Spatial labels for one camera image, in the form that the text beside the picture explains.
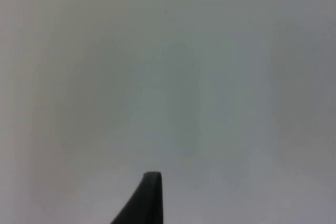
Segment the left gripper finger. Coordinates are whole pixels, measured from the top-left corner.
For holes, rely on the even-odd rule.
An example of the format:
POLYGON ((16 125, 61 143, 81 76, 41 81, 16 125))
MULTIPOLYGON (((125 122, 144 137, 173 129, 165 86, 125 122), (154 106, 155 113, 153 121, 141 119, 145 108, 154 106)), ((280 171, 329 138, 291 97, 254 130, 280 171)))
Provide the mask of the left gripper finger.
POLYGON ((163 192, 160 172, 146 172, 131 198, 112 224, 163 224, 163 192))

